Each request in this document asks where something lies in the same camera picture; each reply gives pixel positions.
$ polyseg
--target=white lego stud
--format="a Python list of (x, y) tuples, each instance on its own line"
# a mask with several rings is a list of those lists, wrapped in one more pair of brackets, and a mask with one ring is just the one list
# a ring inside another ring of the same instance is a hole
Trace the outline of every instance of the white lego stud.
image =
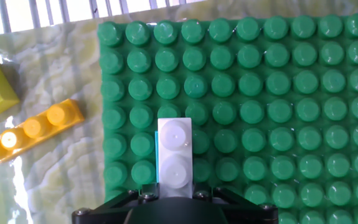
[(171, 156), (163, 162), (160, 178), (164, 180), (168, 187), (182, 188), (190, 181), (189, 165), (182, 156)]
[(169, 150), (181, 150), (191, 142), (191, 133), (181, 121), (168, 121), (161, 129), (160, 138), (163, 146)]
[(158, 119), (158, 179), (161, 198), (192, 197), (190, 118)]

